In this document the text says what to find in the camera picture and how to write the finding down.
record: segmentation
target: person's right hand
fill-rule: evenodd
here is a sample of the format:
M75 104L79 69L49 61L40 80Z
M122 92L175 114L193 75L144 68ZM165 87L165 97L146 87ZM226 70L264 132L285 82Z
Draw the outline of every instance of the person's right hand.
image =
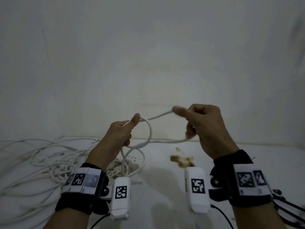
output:
M215 160L239 150L227 131L217 106L192 104L189 109L174 106L173 112L188 121L186 136L193 138L198 134L203 150L212 159Z

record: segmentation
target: white plastic sensor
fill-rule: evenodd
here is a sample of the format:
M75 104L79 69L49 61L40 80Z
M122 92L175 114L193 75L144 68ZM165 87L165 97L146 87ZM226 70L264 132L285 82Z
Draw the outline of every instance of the white plastic sensor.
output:
M127 220L130 203L130 178L118 177L112 188L111 218L113 220Z
M206 173L198 167L188 167L184 171L186 200L191 212L208 213L211 209Z

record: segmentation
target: white wall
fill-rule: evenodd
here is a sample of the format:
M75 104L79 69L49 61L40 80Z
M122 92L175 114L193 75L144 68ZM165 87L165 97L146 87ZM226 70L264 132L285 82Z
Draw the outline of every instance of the white wall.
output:
M0 140L62 135L38 0L0 0Z
M135 112L151 117L205 103L222 109L237 142L302 142L304 69L295 67L299 52L288 39L303 2L46 1L64 134L104 135ZM153 137L178 139L184 128L168 115L153 122ZM147 138L147 126L133 136Z

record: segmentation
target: white floor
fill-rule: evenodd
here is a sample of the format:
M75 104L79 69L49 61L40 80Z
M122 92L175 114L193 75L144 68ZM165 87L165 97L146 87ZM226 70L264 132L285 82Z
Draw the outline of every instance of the white floor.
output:
M144 140L132 140L135 145ZM88 148L92 140L74 140L64 142L75 148ZM273 189L280 189L287 200L296 204L305 204L305 151L294 147L239 145L244 149L254 163L259 165ZM58 152L60 148L48 148L49 152ZM184 170L170 161L170 155L193 156L194 163L209 173L213 167L210 159L201 149L199 142L184 142L181 144L148 144L143 152L146 156L144 168L132 177L132 180L143 181L132 185L131 208L128 221L113 222L110 217L99 223L98 228L229 228L224 217L215 209L209 215L191 214L185 203ZM25 165L9 177L2 179L0 186L13 182L18 175L29 172L31 167ZM22 191L31 191L50 183L37 181L22 186ZM0 215L10 218L21 212L20 204L38 201L38 197L1 197ZM228 201L214 202L231 220L236 228L233 211ZM30 219L1 228L31 228L38 221L43 221L54 209L52 205ZM99 215L91 215L89 225L92 225ZM36 228L42 228L45 222Z

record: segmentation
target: forearm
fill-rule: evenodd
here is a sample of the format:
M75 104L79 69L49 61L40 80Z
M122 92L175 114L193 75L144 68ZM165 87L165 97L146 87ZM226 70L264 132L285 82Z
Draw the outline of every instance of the forearm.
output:
M71 208L56 211L43 229L86 229L89 215Z
M236 207L233 211L238 229L286 229L271 203L254 207Z

